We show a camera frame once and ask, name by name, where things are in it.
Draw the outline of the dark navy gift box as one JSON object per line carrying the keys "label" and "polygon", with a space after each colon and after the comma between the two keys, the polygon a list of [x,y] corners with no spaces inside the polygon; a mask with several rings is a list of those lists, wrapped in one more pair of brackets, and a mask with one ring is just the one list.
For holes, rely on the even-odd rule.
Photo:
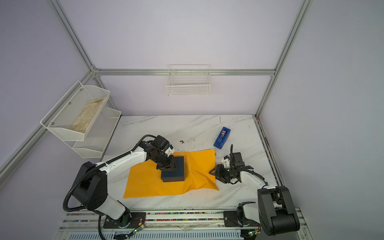
{"label": "dark navy gift box", "polygon": [[161,180],[164,183],[184,182],[185,176],[185,157],[175,157],[176,167],[171,171],[162,171]]}

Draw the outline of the orange wrapping paper sheet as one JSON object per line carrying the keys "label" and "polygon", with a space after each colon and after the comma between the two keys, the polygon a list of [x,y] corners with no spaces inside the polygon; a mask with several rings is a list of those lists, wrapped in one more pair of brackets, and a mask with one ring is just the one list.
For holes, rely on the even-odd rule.
{"label": "orange wrapping paper sheet", "polygon": [[185,158],[185,180],[163,182],[156,163],[146,161],[130,169],[124,198],[146,198],[183,195],[192,190],[218,190],[216,178],[209,174],[215,167],[215,150],[174,153]]}

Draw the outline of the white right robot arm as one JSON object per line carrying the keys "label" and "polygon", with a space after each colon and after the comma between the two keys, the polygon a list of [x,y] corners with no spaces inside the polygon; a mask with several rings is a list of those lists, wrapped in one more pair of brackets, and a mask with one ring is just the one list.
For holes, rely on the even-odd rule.
{"label": "white right robot arm", "polygon": [[235,211],[224,212],[226,227],[255,227],[248,233],[254,237],[261,230],[268,236],[297,232],[301,228],[290,191],[285,186],[271,186],[251,166],[216,165],[209,174],[224,184],[243,183],[257,195],[255,202],[242,202]]}

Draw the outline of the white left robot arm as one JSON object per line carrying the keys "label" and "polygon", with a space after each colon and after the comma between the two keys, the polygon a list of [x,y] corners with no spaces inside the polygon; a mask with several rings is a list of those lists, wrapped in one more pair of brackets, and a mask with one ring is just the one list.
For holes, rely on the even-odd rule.
{"label": "white left robot arm", "polygon": [[63,210],[67,213],[88,210],[128,225],[131,212],[109,194],[109,184],[131,167],[148,160],[156,163],[159,170],[173,170],[176,167],[174,152],[169,143],[156,145],[154,141],[143,141],[108,161],[84,163],[63,200]]}

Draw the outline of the blue tape dispenser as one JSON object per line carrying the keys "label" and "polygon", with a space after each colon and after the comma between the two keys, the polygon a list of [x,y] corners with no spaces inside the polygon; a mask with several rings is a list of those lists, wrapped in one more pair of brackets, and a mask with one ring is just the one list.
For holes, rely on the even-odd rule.
{"label": "blue tape dispenser", "polygon": [[229,138],[230,132],[231,132],[230,129],[223,127],[218,137],[215,140],[214,147],[218,149],[222,149],[227,139]]}

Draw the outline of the white mesh lower shelf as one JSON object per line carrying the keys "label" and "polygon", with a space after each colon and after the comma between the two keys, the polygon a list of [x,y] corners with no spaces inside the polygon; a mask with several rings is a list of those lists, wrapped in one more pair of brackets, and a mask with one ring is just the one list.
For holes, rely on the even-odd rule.
{"label": "white mesh lower shelf", "polygon": [[73,150],[82,158],[99,159],[110,142],[121,112],[105,107],[97,117],[84,141],[77,141]]}

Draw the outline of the white mesh shelf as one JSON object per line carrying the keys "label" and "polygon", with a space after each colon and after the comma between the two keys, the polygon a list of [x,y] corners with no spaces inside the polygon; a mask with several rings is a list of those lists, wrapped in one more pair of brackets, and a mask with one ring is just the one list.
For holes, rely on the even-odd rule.
{"label": "white mesh shelf", "polygon": [[[81,114],[84,106],[92,99],[103,97],[106,99],[96,113],[87,131],[83,134],[70,130],[72,123]],[[63,142],[84,141],[109,98],[110,91],[93,85],[83,85],[78,81],[43,117],[40,124]]]}
{"label": "white mesh shelf", "polygon": [[121,112],[105,107],[97,117],[84,141],[77,141],[73,150],[82,158],[99,159],[110,142]]}

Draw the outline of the beige cloth in shelf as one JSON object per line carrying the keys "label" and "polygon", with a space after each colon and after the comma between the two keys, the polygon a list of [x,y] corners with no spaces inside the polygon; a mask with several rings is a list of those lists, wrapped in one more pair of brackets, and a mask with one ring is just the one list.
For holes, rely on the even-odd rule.
{"label": "beige cloth in shelf", "polygon": [[91,125],[92,120],[105,99],[105,97],[92,99],[89,103],[87,103],[81,114],[72,123],[70,130],[84,134]]}

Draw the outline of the white mesh upper shelf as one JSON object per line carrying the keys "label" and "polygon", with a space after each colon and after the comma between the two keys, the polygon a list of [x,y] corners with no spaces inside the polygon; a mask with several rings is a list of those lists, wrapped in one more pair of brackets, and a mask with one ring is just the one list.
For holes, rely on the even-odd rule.
{"label": "white mesh upper shelf", "polygon": [[[106,99],[96,113],[87,131],[83,134],[70,130],[72,123],[81,114],[84,106],[92,99],[103,97]],[[93,85],[83,85],[78,81],[43,117],[40,124],[63,142],[84,141],[109,98],[110,91]]]}

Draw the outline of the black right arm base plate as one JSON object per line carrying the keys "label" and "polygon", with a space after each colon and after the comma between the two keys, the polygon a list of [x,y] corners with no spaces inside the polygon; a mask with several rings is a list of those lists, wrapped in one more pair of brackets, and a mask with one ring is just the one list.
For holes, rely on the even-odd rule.
{"label": "black right arm base plate", "polygon": [[247,219],[242,211],[224,211],[225,227],[260,227],[261,224]]}

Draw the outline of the aluminium front rail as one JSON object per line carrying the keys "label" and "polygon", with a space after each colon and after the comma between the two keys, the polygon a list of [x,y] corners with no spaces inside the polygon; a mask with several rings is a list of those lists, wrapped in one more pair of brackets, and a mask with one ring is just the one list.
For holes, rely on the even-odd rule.
{"label": "aluminium front rail", "polygon": [[[217,210],[173,210],[173,211],[132,211],[146,212],[146,220],[143,226],[146,230],[211,230],[219,228],[235,228],[225,227],[224,211],[226,209]],[[103,216],[99,220],[99,215],[90,211],[79,211],[67,213],[63,220],[59,231],[97,231],[98,222],[101,223],[101,229],[106,231],[112,230],[133,230],[133,229],[104,229],[103,224],[106,217]],[[245,227],[243,229],[256,229],[258,227]]]}

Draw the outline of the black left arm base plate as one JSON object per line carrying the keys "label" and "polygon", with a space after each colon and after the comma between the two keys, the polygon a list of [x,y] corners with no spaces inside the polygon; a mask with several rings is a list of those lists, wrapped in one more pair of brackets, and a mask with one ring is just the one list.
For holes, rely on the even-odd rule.
{"label": "black left arm base plate", "polygon": [[119,219],[114,220],[110,217],[106,217],[103,224],[104,229],[135,229],[140,224],[144,224],[146,220],[146,212],[130,212],[129,214],[123,214]]}

